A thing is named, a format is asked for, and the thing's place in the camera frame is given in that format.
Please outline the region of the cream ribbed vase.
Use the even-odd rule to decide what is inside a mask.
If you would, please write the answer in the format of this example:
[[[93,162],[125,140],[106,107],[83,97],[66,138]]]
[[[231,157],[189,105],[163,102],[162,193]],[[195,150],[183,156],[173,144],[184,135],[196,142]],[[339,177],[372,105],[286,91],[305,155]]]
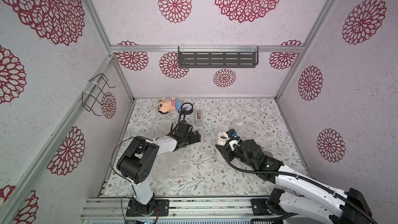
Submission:
[[[227,133],[226,133],[226,132],[220,132],[220,133],[218,134],[218,138],[217,138],[216,144],[217,144],[217,145],[220,145],[220,146],[224,146],[225,143],[226,143],[228,140],[229,140],[229,137],[228,137]]]

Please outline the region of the bubble wrap sheet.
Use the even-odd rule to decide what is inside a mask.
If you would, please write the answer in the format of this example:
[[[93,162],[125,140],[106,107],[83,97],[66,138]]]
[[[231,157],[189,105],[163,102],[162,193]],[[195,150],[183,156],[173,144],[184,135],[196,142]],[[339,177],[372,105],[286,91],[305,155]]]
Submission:
[[[132,136],[144,136],[150,139],[162,138],[170,132],[173,120],[152,120],[143,125],[131,125],[127,128],[125,138]],[[196,149],[202,143],[195,143],[181,148],[174,152],[158,154],[148,179],[166,180],[166,179],[187,179],[190,177],[193,163],[193,156],[197,153]]]
[[[246,120],[234,120],[231,122],[229,128],[234,129],[238,135],[244,135],[247,133],[249,124],[250,122],[247,122]]]

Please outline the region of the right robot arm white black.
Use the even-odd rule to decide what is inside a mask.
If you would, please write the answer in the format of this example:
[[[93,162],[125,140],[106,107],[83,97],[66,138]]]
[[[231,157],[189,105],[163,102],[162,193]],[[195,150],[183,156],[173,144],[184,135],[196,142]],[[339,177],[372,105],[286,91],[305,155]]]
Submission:
[[[219,133],[216,149],[231,168],[275,185],[268,197],[251,202],[256,216],[252,224],[281,224],[294,216],[323,224],[376,223],[360,191],[344,191],[296,172],[254,140],[242,140],[234,129]]]

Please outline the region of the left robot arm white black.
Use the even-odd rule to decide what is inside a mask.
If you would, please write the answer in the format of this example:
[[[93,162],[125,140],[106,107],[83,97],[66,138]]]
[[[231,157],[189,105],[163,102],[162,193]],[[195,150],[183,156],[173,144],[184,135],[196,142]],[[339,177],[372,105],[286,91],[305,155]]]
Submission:
[[[148,205],[154,198],[147,177],[157,155],[174,152],[200,141],[199,131],[194,131],[192,125],[185,121],[177,122],[169,134],[155,140],[143,136],[132,138],[118,160],[116,168],[122,177],[131,182],[135,193],[134,200],[141,205]]]

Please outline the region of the black alarm clock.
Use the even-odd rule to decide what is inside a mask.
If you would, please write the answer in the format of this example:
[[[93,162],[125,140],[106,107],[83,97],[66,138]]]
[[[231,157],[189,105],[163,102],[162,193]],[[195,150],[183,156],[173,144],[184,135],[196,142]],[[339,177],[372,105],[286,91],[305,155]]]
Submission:
[[[191,104],[191,103],[183,103],[181,105],[179,113],[183,114],[183,115],[191,115],[193,113],[193,111],[194,111],[193,104]]]

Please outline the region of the plush boy doll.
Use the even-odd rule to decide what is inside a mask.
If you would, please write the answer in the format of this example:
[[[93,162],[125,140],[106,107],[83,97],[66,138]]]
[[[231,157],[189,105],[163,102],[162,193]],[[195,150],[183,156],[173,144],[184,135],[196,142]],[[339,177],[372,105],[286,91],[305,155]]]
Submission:
[[[182,107],[182,101],[172,97],[171,99],[162,98],[157,104],[157,110],[161,114],[167,114],[171,111],[179,111]]]

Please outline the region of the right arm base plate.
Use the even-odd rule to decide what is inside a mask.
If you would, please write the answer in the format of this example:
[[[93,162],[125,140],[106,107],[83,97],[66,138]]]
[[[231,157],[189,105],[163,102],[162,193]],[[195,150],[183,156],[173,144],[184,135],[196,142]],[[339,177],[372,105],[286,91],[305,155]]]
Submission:
[[[279,205],[279,200],[268,198],[251,199],[251,208],[255,216],[285,215],[287,212]]]

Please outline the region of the dark grey wall shelf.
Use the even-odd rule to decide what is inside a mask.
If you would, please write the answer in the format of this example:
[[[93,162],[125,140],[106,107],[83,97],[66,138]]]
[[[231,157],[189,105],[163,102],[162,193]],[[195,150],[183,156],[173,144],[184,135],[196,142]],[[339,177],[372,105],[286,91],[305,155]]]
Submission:
[[[178,47],[180,68],[255,68],[259,64],[258,47],[249,51],[184,51]]]

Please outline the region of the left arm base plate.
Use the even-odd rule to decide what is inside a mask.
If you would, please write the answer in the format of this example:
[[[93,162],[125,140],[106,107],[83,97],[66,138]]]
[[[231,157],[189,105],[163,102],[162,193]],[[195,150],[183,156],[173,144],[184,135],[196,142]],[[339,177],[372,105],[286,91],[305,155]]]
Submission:
[[[148,204],[143,205],[132,199],[127,206],[127,217],[165,217],[169,215],[170,201],[153,198]]]

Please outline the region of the aluminium rail base frame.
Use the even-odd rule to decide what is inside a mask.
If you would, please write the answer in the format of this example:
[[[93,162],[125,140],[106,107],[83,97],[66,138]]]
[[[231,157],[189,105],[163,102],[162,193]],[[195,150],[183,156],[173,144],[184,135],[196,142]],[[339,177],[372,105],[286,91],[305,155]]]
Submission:
[[[226,220],[269,219],[260,206],[264,197],[159,197],[154,209],[148,214],[140,213],[128,197],[89,198],[80,215],[84,221],[120,220],[128,224],[136,220]]]

